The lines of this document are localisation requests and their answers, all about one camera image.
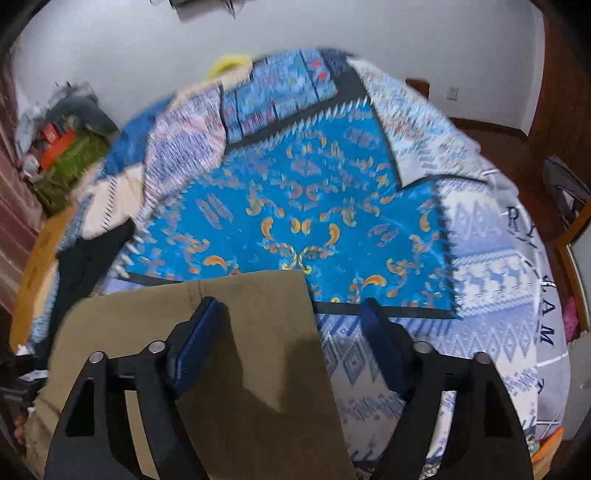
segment metal screw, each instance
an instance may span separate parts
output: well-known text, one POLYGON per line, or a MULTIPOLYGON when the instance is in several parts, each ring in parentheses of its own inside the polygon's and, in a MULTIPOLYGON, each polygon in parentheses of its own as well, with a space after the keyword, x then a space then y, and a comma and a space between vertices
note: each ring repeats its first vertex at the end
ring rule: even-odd
POLYGON ((91 364, 97 364, 104 357, 105 357, 105 354, 103 352, 95 352, 95 353, 90 354, 90 357, 88 357, 88 360, 91 364))
POLYGON ((477 352, 476 355, 474 355, 474 360, 482 365, 488 365, 492 362, 490 355, 484 352, 477 352))
POLYGON ((433 347, 427 342, 416 342, 414 344, 414 351, 418 353, 431 353, 433 351, 433 347))
POLYGON ((148 350, 150 350, 152 353, 158 353, 164 350, 164 347, 166 347, 166 343, 164 343, 162 340, 156 340, 150 344, 148 350))

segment white wall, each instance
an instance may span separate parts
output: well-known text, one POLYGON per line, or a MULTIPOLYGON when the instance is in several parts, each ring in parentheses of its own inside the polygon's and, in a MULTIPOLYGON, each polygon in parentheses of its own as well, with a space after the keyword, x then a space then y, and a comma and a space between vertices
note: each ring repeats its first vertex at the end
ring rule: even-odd
POLYGON ((338 46, 395 77, 426 78, 431 101, 449 116, 524 122, 529 0, 248 0, 236 20, 211 5, 180 20, 166 0, 52 0, 18 42, 16 80, 31 103, 44 103, 55 82, 88 80, 123 125, 202 79, 221 54, 338 46), (449 86, 459 88, 457 102, 445 99, 449 86))
POLYGON ((525 104, 525 112, 521 129, 526 133, 530 133, 531 124, 534 120, 535 109, 538 106, 538 97, 540 96, 540 89, 542 87, 542 76, 544 74, 544 55, 545 55, 545 31, 544 31, 544 15, 540 10, 532 5, 534 15, 534 49, 531 56, 532 71, 531 71, 531 85, 530 95, 525 104))

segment green cloth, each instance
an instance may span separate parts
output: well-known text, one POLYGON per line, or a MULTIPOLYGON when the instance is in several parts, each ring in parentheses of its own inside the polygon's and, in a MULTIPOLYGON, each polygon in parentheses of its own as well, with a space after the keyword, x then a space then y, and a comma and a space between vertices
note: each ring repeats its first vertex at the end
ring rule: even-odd
POLYGON ((79 134, 56 160, 33 190, 49 215, 61 212, 69 203, 70 192, 85 170, 109 151, 109 144, 98 135, 79 134))

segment pink cloth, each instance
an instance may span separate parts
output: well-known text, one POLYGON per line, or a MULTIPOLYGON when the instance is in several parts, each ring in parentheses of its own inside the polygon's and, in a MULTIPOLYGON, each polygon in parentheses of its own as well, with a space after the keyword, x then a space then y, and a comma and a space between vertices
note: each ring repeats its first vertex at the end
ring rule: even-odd
POLYGON ((579 326, 579 317, 577 316, 574 297, 570 297, 562 309, 562 322, 564 323, 566 342, 572 342, 577 336, 577 327, 579 326))

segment yellow handle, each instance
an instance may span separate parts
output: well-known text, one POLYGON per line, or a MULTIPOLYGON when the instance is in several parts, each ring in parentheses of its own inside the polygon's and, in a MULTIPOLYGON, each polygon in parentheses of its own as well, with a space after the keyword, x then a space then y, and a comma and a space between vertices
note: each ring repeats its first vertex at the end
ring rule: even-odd
POLYGON ((230 70, 250 66, 252 66, 252 59, 248 55, 224 55, 209 69, 207 78, 213 80, 230 70))

